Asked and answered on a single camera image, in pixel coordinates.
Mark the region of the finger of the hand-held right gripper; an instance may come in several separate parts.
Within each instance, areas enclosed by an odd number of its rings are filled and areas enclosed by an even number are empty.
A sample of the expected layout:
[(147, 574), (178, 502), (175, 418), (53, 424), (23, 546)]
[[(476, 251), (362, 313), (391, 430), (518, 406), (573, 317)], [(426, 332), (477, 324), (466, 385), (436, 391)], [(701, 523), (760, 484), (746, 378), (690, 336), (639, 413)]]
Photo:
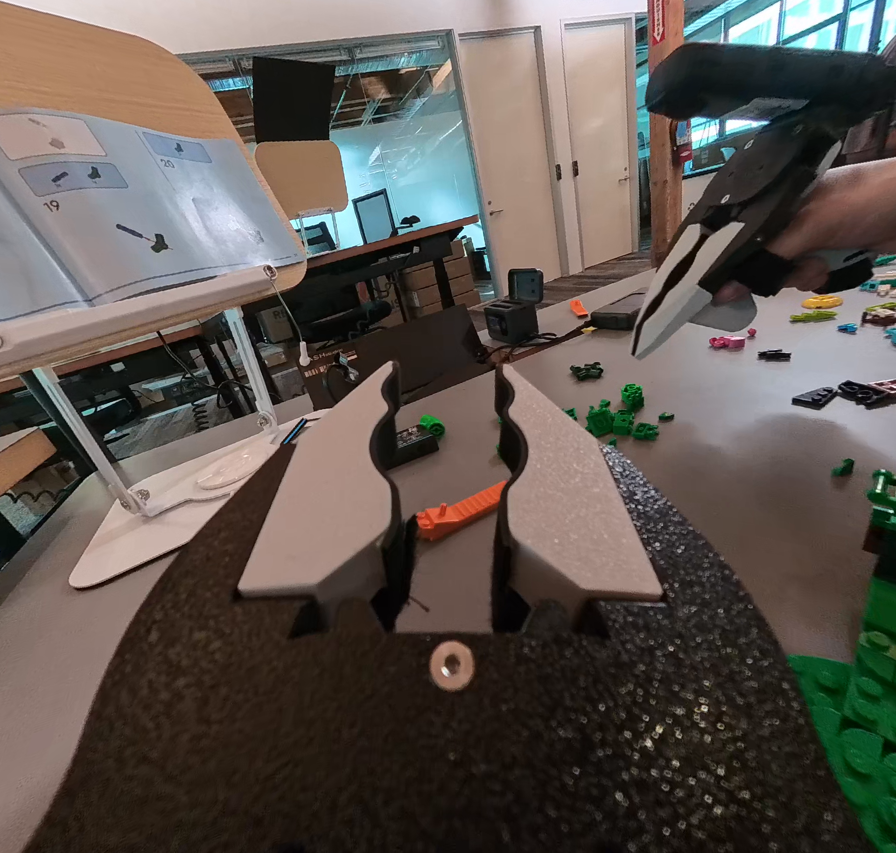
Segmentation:
[(633, 329), (631, 354), (643, 358), (665, 343), (701, 304), (701, 228), (688, 225), (656, 269)]
[[(709, 329), (734, 333), (744, 330), (755, 320), (755, 301), (752, 297), (715, 306), (712, 303), (714, 292), (708, 288), (710, 282), (706, 279), (717, 265), (722, 265), (725, 251), (743, 228), (742, 223), (731, 223), (722, 230), (711, 234), (701, 231), (701, 278), (699, 281), (701, 304), (693, 302), (690, 309), (691, 314), (678, 330), (687, 323), (693, 323)], [(671, 333), (668, 339), (678, 330)]]

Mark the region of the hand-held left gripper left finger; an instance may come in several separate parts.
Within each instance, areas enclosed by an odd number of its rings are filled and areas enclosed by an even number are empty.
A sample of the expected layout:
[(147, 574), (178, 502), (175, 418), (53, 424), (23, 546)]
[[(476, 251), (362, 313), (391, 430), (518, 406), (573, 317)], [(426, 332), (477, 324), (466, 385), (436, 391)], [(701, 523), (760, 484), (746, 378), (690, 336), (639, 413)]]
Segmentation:
[(406, 531), (389, 475), (399, 408), (399, 364), (387, 361), (298, 438), (239, 580), (243, 598), (404, 608)]

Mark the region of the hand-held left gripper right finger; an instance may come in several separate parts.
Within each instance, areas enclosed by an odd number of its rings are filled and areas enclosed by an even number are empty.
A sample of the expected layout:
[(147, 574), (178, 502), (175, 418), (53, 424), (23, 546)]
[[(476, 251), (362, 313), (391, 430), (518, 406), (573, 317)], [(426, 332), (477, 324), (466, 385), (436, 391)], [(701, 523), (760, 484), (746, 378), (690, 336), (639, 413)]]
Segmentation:
[(513, 366), (497, 369), (499, 499), (494, 616), (545, 602), (584, 616), (602, 601), (658, 604), (664, 590), (600, 444)]

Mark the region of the pile of green bricks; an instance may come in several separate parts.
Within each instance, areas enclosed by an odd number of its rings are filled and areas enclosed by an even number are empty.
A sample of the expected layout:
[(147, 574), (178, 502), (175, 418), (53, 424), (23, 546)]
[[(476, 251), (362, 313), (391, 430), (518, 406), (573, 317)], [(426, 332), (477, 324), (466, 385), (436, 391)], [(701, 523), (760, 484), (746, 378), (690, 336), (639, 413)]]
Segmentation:
[(566, 409), (565, 412), (599, 443), (616, 448), (626, 441), (644, 444), (657, 442), (662, 429), (676, 417), (671, 411), (660, 411), (654, 421), (646, 420), (646, 404), (644, 386), (628, 383), (622, 385), (617, 404), (610, 399), (601, 399), (598, 405), (589, 405), (582, 413), (575, 408)]

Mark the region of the green brick plant model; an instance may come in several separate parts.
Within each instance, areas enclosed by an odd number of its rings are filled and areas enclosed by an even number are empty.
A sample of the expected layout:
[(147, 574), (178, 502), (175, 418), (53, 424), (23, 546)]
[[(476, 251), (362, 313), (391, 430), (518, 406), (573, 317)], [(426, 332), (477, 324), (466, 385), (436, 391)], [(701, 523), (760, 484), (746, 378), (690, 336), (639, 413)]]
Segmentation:
[(876, 564), (853, 660), (789, 657), (841, 790), (884, 852), (895, 850), (894, 490), (892, 472), (872, 474), (863, 549)]

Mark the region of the grey desk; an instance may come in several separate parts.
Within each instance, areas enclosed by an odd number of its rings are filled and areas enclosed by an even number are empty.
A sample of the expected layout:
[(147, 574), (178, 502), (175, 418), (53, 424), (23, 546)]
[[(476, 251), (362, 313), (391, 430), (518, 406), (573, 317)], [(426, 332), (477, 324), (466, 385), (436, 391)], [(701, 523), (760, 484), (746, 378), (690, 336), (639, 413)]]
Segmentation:
[[(787, 653), (851, 659), (873, 560), (861, 549), (870, 474), (894, 469), (894, 406), (838, 398), (822, 411), (793, 396), (844, 380), (894, 378), (877, 330), (791, 324), (803, 296), (762, 299), (755, 340), (713, 350), (716, 332), (687, 325), (643, 360), (630, 337), (584, 334), (515, 363), (561, 409), (580, 413), (644, 386), (647, 420), (675, 414), (655, 443), (619, 450), (725, 558)], [(757, 359), (792, 353), (789, 363)], [(599, 380), (569, 367), (600, 362)], [(845, 457), (851, 476), (833, 478)], [(92, 590), (68, 577), (112, 504), (91, 477), (2, 571), (2, 851), (21, 851), (49, 807), (102, 674), (166, 557)]]

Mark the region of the brown background desk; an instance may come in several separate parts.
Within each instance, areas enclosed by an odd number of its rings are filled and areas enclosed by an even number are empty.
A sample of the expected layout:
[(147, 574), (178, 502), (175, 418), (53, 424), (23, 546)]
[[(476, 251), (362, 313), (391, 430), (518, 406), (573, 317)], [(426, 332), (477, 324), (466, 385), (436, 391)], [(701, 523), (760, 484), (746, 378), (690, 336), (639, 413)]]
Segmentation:
[(478, 221), (479, 215), (474, 214), (374, 243), (315, 256), (306, 261), (307, 272), (299, 289), (317, 294), (380, 277), (398, 277), (405, 269), (431, 263), (434, 265), (435, 285), (442, 307), (452, 308), (455, 305), (454, 295), (444, 262), (452, 254), (451, 243), (454, 239), (464, 228)]

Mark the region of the person's right hand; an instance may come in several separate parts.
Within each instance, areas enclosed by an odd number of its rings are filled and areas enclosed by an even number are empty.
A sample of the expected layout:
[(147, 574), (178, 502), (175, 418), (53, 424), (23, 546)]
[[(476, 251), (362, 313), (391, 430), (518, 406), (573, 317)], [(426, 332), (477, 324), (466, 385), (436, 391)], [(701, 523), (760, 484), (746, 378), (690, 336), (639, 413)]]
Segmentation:
[(783, 287), (813, 291), (828, 279), (827, 250), (895, 252), (895, 159), (830, 169), (766, 249), (795, 262)]

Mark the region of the black power bank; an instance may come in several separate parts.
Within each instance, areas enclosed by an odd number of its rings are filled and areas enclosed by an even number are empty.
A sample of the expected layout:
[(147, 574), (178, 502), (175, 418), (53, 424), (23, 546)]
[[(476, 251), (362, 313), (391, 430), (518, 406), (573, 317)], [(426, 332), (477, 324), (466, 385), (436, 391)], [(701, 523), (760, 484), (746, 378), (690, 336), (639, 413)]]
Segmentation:
[(589, 316), (591, 326), (599, 330), (632, 332), (646, 295), (647, 288), (642, 287), (593, 310)]

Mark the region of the orange brick separator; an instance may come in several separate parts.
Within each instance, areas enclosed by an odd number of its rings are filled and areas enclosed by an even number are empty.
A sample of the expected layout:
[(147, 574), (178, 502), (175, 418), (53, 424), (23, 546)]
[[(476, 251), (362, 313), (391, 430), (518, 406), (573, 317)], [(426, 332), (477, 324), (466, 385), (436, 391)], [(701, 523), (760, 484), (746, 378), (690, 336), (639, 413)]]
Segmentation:
[(437, 542), (498, 509), (506, 485), (502, 480), (495, 485), (456, 503), (441, 503), (419, 511), (416, 515), (419, 537)]

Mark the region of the assorted coloured bricks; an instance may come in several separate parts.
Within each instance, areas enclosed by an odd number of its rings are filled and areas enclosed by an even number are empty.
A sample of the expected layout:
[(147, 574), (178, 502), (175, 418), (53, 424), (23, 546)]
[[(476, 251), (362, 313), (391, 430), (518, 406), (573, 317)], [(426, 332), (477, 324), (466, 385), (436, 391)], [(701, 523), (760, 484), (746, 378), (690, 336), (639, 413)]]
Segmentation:
[(791, 324), (830, 323), (843, 335), (877, 330), (895, 346), (895, 254), (878, 256), (872, 277), (859, 284), (861, 302), (855, 308), (844, 302), (844, 294), (815, 294), (804, 299), (801, 310), (790, 315)]

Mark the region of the black battery charger case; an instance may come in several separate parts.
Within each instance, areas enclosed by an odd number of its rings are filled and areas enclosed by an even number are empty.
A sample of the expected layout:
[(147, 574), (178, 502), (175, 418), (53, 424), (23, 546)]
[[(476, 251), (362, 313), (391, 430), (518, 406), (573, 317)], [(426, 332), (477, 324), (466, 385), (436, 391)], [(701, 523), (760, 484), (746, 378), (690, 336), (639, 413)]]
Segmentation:
[(537, 312), (543, 297), (541, 269), (510, 269), (507, 296), (493, 300), (484, 309), (489, 338), (508, 346), (533, 342), (539, 336)]

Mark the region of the white door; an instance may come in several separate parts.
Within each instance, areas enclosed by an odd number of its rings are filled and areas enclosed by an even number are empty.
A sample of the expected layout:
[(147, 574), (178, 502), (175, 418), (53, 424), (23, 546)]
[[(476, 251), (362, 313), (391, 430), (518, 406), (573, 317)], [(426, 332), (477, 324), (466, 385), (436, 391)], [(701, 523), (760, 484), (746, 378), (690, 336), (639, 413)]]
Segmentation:
[(562, 46), (574, 226), (588, 269), (640, 243), (635, 17), (566, 21)]
[(539, 38), (533, 28), (458, 39), (481, 223), (498, 296), (512, 269), (561, 274)]

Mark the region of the office windows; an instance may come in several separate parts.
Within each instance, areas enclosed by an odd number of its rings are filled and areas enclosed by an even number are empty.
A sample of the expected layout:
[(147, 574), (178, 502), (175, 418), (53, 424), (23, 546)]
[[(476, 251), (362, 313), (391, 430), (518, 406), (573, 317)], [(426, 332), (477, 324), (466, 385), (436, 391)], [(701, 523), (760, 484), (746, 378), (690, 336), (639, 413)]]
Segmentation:
[(894, 0), (685, 0), (685, 40), (881, 54)]

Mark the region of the black office chair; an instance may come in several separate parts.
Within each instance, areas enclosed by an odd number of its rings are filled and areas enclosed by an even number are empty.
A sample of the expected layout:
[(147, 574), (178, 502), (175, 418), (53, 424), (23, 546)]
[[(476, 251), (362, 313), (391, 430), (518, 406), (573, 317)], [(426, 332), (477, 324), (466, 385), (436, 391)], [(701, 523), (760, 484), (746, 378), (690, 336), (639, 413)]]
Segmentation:
[(366, 301), (357, 307), (328, 318), (300, 325), (302, 340), (307, 344), (326, 347), (347, 343), (365, 335), (392, 314), (387, 300)]

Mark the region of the stack of cardboard boxes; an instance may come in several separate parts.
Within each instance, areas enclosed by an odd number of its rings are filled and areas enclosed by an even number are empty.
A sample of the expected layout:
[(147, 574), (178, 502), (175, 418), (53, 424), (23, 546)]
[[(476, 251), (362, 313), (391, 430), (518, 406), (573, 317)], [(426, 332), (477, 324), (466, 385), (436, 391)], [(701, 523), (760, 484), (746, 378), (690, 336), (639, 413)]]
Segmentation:
[[(469, 263), (472, 252), (471, 239), (463, 236), (451, 243), (451, 255), (442, 260), (454, 304), (467, 308), (476, 307), (481, 302)], [(399, 291), (410, 320), (443, 309), (442, 291), (433, 262), (403, 270), (399, 274)]]

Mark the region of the dark brown plate brick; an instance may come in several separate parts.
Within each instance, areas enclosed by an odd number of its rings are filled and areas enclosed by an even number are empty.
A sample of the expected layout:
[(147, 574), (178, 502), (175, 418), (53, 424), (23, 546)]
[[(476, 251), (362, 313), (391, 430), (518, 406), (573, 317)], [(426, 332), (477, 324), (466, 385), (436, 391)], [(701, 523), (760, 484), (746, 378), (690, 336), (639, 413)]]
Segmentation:
[(837, 393), (841, 398), (867, 409), (886, 406), (895, 401), (893, 384), (867, 385), (847, 380), (838, 385)]

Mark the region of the black computer monitor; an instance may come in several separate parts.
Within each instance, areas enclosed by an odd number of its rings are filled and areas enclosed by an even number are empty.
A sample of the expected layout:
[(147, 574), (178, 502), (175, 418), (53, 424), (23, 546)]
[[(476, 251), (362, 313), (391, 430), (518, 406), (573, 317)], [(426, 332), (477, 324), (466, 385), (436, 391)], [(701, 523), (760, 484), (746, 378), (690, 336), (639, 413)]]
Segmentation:
[(386, 188), (354, 198), (351, 202), (364, 245), (397, 235), (397, 226)]

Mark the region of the instruction booklet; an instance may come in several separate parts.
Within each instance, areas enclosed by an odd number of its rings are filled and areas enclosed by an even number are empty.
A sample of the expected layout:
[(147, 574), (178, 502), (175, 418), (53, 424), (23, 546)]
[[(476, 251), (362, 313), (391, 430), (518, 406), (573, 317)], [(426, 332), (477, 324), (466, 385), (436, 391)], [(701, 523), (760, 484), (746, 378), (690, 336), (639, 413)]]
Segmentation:
[(1, 116), (1, 317), (301, 264), (240, 147), (38, 109)]

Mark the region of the black square panel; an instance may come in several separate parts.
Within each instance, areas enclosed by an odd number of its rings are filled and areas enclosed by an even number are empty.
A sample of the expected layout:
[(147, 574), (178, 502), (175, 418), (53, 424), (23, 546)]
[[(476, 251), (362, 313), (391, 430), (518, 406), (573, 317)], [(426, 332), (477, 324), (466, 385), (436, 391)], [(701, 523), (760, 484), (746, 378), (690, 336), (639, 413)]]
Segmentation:
[(254, 139), (328, 141), (335, 66), (272, 56), (252, 60)]

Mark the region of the wooden post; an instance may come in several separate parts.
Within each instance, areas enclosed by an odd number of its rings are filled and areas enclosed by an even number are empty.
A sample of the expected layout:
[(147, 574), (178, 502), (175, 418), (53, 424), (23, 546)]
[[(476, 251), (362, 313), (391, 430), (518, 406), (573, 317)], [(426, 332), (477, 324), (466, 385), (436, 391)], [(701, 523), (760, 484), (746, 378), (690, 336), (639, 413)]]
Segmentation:
[[(685, 39), (685, 0), (666, 0), (666, 40), (649, 47), (648, 70), (653, 77), (658, 65)], [(651, 262), (655, 268), (666, 256), (670, 241), (682, 218), (682, 172), (674, 163), (670, 143), (670, 120), (650, 117), (649, 172), (651, 181)]]

